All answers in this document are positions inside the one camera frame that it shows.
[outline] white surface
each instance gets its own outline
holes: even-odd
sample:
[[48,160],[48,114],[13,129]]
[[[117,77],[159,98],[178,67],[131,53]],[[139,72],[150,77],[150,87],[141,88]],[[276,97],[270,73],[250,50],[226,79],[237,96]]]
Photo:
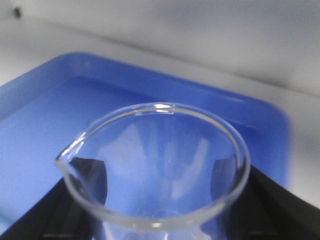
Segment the white surface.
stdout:
[[320,97],[319,0],[25,0],[23,12]]
[[0,21],[0,85],[57,55],[73,51],[91,52],[235,91],[266,100],[285,110],[293,124],[289,189],[320,208],[320,98],[28,18]]
[[13,15],[13,4],[10,0],[0,0],[0,20]]

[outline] beaker rim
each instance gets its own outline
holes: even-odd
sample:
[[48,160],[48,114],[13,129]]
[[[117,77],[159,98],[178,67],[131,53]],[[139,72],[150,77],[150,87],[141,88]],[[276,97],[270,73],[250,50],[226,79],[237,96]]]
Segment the beaker rim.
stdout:
[[[155,113],[163,113],[164,111],[168,113],[183,113],[192,117],[200,118],[223,131],[232,141],[236,149],[237,176],[235,177],[233,187],[229,192],[212,203],[192,212],[167,218],[143,218],[125,215],[105,207],[94,199],[83,197],[75,187],[74,182],[71,179],[72,173],[70,173],[70,168],[66,166],[63,159],[66,156],[70,158],[70,156],[77,151],[75,149],[79,148],[79,146],[81,147],[87,138],[99,129],[103,128],[105,125],[126,116],[138,116],[146,111],[154,111]],[[226,210],[238,198],[247,183],[251,159],[247,145],[242,136],[230,123],[218,115],[207,110],[182,103],[150,102],[119,108],[93,121],[85,131],[83,131],[56,157],[55,163],[63,172],[64,181],[71,196],[97,219],[102,222],[108,222],[127,229],[139,231],[164,231],[181,229],[192,225],[200,225]]]

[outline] black surface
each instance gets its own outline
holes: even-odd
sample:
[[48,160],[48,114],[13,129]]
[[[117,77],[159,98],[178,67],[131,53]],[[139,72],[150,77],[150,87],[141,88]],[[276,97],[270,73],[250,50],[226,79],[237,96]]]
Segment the black surface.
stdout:
[[[106,170],[101,161],[74,159],[74,166],[80,163],[90,165],[81,165],[81,168],[84,167],[84,178],[92,176],[97,169]],[[102,174],[93,179],[105,189],[95,196],[104,202],[107,176]],[[243,193],[230,209],[227,236],[228,240],[320,240],[320,210],[297,198],[252,166]],[[73,201],[62,179],[0,237],[1,240],[91,238],[89,218]]]

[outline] clear glass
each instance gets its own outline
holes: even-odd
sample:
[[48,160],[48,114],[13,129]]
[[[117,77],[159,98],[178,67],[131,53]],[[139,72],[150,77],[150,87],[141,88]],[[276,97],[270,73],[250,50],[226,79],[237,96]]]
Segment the clear glass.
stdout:
[[229,123],[168,102],[105,115],[55,162],[97,240],[222,239],[250,169]]

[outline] blue tray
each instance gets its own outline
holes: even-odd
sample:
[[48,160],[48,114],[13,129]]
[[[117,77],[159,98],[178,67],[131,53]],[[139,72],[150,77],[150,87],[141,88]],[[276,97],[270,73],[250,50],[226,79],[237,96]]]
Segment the blue tray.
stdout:
[[157,101],[197,106],[224,118],[242,134],[252,164],[285,185],[289,124],[274,106],[99,56],[69,53],[0,87],[0,233],[62,177],[54,158],[92,120],[123,106]]

